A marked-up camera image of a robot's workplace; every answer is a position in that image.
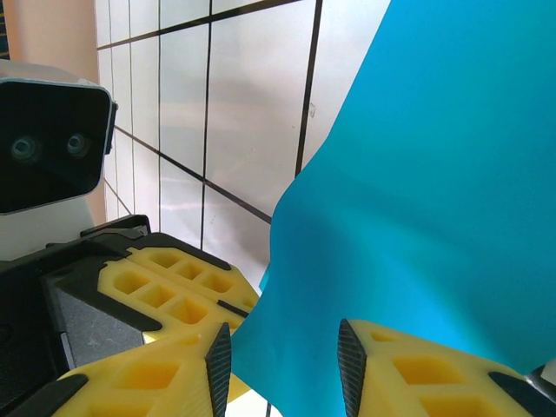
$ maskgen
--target black camera face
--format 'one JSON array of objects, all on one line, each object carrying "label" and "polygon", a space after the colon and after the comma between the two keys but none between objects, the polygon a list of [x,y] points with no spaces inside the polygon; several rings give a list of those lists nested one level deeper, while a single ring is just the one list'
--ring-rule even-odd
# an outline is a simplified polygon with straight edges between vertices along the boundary
[{"label": "black camera face", "polygon": [[0,83],[0,214],[92,191],[102,175],[110,112],[103,89]]}]

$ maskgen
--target blue cloth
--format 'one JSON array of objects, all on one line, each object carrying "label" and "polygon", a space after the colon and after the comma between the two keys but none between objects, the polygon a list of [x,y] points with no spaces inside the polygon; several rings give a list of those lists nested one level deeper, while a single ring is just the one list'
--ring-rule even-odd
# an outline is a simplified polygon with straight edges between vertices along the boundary
[{"label": "blue cloth", "polygon": [[341,318],[521,373],[556,356],[555,20],[553,0],[392,1],[233,337],[286,417],[345,415]]}]

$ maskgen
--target yellow foam block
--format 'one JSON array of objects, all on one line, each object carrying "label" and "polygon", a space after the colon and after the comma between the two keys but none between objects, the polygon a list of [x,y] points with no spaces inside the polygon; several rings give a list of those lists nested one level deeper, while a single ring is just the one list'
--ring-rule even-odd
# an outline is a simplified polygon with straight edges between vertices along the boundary
[{"label": "yellow foam block", "polygon": [[55,417],[213,417],[205,356],[221,325],[207,324],[74,369],[89,381]]},{"label": "yellow foam block", "polygon": [[367,354],[360,417],[530,416],[488,375],[523,379],[509,367],[368,321],[349,324]]},{"label": "yellow foam block", "polygon": [[[201,266],[206,268],[199,272],[193,280],[176,277],[175,271],[159,265],[162,263],[165,266],[170,265],[172,268],[180,269],[192,265],[191,262],[198,263],[198,265],[195,263],[196,268],[199,268],[197,272],[201,271]],[[162,324],[161,330],[143,334],[145,343],[157,341],[176,332],[206,323],[226,322],[229,324],[231,332],[234,333],[244,318],[216,303],[218,300],[225,300],[234,306],[242,306],[244,311],[250,311],[250,308],[239,301],[249,300],[254,306],[258,301],[258,295],[239,271],[233,268],[228,275],[225,274],[226,279],[233,282],[228,289],[230,292],[228,299],[216,296],[222,294],[204,285],[207,282],[215,282],[211,281],[213,278],[210,280],[207,278],[213,274],[211,272],[213,268],[215,267],[178,249],[142,249],[141,252],[135,252],[129,258],[107,262],[106,267],[100,272],[98,291]],[[228,402],[235,400],[248,390],[247,385],[232,375]]]}]

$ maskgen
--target camera lens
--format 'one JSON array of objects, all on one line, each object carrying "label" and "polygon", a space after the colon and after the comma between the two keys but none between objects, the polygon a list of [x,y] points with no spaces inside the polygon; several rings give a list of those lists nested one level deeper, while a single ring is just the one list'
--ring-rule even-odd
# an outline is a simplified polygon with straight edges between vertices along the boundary
[{"label": "camera lens", "polygon": [[39,144],[30,136],[20,137],[11,145],[11,156],[18,162],[34,162],[40,156]]},{"label": "camera lens", "polygon": [[89,140],[83,135],[73,135],[68,140],[68,152],[75,158],[87,155],[87,152],[89,152]]}]

